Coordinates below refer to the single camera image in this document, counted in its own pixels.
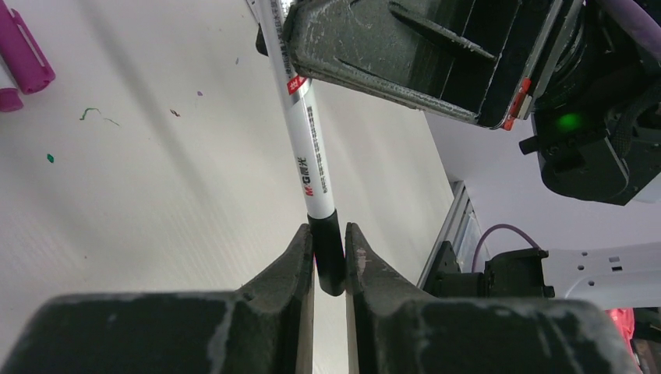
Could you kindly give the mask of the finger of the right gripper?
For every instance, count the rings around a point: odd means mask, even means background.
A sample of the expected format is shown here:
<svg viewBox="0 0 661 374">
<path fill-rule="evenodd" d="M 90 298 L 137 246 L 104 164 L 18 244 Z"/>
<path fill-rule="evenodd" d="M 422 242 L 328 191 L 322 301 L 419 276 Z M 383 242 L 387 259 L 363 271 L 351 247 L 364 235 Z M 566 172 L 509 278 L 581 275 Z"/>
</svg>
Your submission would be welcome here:
<svg viewBox="0 0 661 374">
<path fill-rule="evenodd" d="M 285 19 L 304 76 L 487 129 L 527 118 L 579 34 L 581 1 L 304 1 Z"/>
</svg>

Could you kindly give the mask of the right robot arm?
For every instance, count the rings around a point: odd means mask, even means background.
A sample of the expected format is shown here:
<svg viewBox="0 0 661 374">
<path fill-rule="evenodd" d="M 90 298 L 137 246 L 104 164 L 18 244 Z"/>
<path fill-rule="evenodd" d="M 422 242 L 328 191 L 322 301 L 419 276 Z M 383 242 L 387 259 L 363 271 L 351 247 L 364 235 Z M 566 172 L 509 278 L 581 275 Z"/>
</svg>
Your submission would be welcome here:
<svg viewBox="0 0 661 374">
<path fill-rule="evenodd" d="M 623 206 L 660 176 L 657 1 L 300 1 L 285 19 L 310 78 L 520 142 L 545 187 Z M 346 229 L 352 373 L 638 373 L 634 311 L 660 301 L 660 247 L 530 243 L 461 272 L 443 240 L 418 285 Z"/>
</svg>

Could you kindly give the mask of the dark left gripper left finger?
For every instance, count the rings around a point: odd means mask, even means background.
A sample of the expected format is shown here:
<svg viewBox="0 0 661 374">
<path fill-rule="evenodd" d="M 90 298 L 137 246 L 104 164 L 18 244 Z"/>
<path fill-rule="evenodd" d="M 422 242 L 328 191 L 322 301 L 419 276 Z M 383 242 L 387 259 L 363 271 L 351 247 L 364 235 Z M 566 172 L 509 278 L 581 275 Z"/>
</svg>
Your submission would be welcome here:
<svg viewBox="0 0 661 374">
<path fill-rule="evenodd" d="M 234 291 L 62 295 L 24 327 L 4 373 L 310 373 L 309 226 Z"/>
</svg>

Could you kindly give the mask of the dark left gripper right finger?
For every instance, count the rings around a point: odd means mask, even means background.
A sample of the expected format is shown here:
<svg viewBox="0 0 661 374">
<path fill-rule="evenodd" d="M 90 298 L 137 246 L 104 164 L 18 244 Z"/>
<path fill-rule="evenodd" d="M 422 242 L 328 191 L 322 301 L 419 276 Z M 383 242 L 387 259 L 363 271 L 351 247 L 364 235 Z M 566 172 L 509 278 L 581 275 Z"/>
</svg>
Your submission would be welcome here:
<svg viewBox="0 0 661 374">
<path fill-rule="evenodd" d="M 636 373 L 612 319 L 548 298 L 436 298 L 345 232 L 351 373 Z"/>
</svg>

